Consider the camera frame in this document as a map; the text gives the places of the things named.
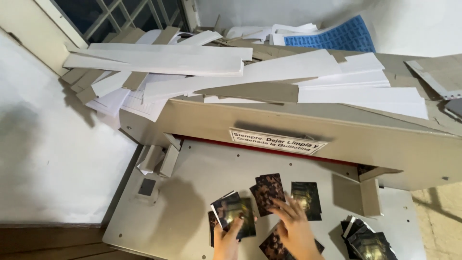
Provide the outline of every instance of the white wall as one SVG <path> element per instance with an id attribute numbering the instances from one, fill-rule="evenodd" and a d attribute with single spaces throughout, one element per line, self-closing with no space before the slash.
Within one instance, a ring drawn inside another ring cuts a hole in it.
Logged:
<path id="1" fill-rule="evenodd" d="M 0 222 L 100 223 L 136 149 L 57 79 L 0 30 Z"/>
<path id="2" fill-rule="evenodd" d="M 195 0 L 201 26 L 299 26 L 367 8 L 377 52 L 412 56 L 462 53 L 461 0 Z"/>

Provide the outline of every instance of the sign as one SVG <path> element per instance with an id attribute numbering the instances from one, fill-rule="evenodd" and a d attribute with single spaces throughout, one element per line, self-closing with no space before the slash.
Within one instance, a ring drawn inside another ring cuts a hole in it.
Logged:
<path id="1" fill-rule="evenodd" d="M 252 144 L 267 149 L 281 150 L 291 153 L 312 155 L 327 145 L 327 142 L 319 142 L 301 138 L 271 135 L 246 130 L 230 130 L 231 139 L 234 142 Z"/>

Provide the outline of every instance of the blue printed sheet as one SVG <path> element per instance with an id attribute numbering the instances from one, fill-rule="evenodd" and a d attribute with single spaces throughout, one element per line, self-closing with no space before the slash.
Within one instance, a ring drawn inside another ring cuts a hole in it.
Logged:
<path id="1" fill-rule="evenodd" d="M 376 52 L 361 15 L 320 34 L 284 37 L 286 46 Z"/>

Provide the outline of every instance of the hand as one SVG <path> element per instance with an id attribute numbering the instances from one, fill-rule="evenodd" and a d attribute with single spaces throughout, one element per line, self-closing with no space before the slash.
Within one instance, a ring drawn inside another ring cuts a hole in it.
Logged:
<path id="1" fill-rule="evenodd" d="M 215 226 L 213 230 L 213 243 L 215 246 L 213 260 L 237 260 L 239 240 L 236 237 L 243 223 L 244 220 L 236 217 L 231 222 L 229 232 L 223 231 L 220 224 Z"/>
<path id="2" fill-rule="evenodd" d="M 297 260 L 324 260 L 319 254 L 310 223 L 300 205 L 286 195 L 288 205 L 278 199 L 273 202 L 279 208 L 269 209 L 281 221 L 277 231 L 281 242 Z"/>

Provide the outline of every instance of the metal work surface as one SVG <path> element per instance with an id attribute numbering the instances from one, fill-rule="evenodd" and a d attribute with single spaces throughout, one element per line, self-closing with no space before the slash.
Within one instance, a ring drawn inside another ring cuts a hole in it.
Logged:
<path id="1" fill-rule="evenodd" d="M 340 221 L 348 216 L 360 217 L 374 231 L 383 231 L 398 259 L 426 259 L 409 192 L 380 189 L 384 216 L 366 218 L 360 215 L 359 183 L 351 180 L 358 178 L 356 167 L 188 140 L 183 143 L 172 177 L 159 186 L 155 204 L 133 199 L 144 178 L 138 169 L 133 170 L 103 242 L 155 259 L 211 259 L 210 203 L 236 190 L 241 197 L 251 197 L 256 210 L 249 187 L 255 184 L 255 177 L 269 173 L 280 173 L 288 192 L 291 181 L 317 183 L 322 221 L 311 222 L 311 226 L 325 247 L 326 260 L 347 259 Z M 257 236 L 242 240 L 238 258 L 267 259 L 258 246 L 278 220 L 275 215 L 259 218 Z"/>

